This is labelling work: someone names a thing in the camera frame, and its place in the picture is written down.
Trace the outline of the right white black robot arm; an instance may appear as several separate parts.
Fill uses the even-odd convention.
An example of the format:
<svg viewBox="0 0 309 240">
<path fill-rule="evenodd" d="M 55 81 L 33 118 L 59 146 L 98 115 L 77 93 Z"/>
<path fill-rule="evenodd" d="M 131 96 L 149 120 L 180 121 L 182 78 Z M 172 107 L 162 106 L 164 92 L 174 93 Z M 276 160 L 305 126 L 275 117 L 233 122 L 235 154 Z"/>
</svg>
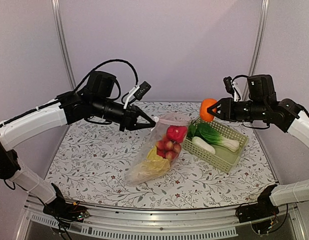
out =
<svg viewBox="0 0 309 240">
<path fill-rule="evenodd" d="M 233 78 L 225 77 L 223 83 L 231 97 L 212 103 L 202 103 L 200 117 L 210 122 L 213 118 L 223 121 L 253 123 L 262 121 L 267 127 L 275 125 L 284 133 L 298 139 L 309 148 L 309 112 L 289 98 L 277 100 L 273 79 L 268 74 L 247 76 L 249 99 L 242 101 Z M 239 222 L 250 222 L 275 216 L 278 207 L 309 201 L 309 179 L 296 183 L 267 186 L 257 197 L 257 202 L 236 209 Z"/>
</svg>

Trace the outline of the orange fruit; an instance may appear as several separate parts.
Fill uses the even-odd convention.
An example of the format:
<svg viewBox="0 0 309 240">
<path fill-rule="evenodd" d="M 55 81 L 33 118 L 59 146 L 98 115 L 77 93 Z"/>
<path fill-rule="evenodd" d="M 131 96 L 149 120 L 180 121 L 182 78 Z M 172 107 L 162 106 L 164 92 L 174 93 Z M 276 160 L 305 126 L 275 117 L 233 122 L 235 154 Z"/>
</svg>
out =
<svg viewBox="0 0 309 240">
<path fill-rule="evenodd" d="M 208 108 L 217 103 L 217 100 L 213 98 L 206 98 L 201 102 L 199 109 L 199 116 L 203 121 L 212 122 L 214 120 L 214 115 L 208 112 Z"/>
</svg>

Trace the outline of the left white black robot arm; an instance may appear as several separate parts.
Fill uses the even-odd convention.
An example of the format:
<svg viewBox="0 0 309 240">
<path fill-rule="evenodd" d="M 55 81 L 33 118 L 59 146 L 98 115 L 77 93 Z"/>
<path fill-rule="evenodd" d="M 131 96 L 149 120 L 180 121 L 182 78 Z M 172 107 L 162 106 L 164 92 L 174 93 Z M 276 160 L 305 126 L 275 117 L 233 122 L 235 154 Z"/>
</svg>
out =
<svg viewBox="0 0 309 240">
<path fill-rule="evenodd" d="M 16 146 L 43 132 L 93 117 L 103 119 L 103 125 L 117 123 L 120 131 L 153 128 L 155 122 L 139 107 L 133 105 L 151 89 L 144 81 L 127 94 L 125 103 L 111 98 L 117 78 L 103 71 L 92 71 L 87 84 L 79 91 L 58 95 L 45 105 L 20 116 L 0 122 L 0 179 L 18 185 L 36 196 L 44 206 L 43 212 L 64 222 L 82 222 L 89 216 L 86 207 L 78 202 L 67 203 L 60 189 L 48 183 L 18 160 Z"/>
</svg>

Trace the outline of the yellow napa cabbage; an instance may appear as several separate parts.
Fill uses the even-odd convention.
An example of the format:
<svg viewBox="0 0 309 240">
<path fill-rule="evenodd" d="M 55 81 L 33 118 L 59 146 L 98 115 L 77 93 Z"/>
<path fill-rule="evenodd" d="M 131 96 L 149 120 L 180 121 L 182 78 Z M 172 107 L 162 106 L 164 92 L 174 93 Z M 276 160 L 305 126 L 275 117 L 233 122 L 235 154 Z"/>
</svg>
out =
<svg viewBox="0 0 309 240">
<path fill-rule="evenodd" d="M 138 185 L 163 176 L 171 168 L 170 160 L 157 155 L 157 147 L 152 147 L 147 153 L 143 150 L 125 175 L 126 183 Z"/>
</svg>

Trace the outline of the red bell pepper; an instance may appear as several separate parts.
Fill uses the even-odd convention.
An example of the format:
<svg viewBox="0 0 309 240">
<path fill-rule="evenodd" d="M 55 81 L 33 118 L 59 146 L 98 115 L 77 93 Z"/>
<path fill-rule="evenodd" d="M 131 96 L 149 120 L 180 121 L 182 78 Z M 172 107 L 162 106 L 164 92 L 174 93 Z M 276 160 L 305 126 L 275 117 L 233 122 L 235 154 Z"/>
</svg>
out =
<svg viewBox="0 0 309 240">
<path fill-rule="evenodd" d="M 171 125 L 166 130 L 166 137 L 175 143 L 181 144 L 187 136 L 187 133 L 188 128 L 186 126 Z"/>
</svg>

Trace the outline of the clear zip top bag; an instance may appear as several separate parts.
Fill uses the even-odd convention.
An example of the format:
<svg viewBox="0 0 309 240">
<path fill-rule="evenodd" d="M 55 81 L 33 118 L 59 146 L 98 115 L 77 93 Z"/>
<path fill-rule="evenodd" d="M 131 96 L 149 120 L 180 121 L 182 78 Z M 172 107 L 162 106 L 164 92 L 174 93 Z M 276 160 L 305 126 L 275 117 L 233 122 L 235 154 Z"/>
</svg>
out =
<svg viewBox="0 0 309 240">
<path fill-rule="evenodd" d="M 172 168 L 181 153 L 191 119 L 181 113 L 167 113 L 156 116 L 154 122 L 149 138 L 125 175 L 129 186 L 162 177 Z"/>
</svg>

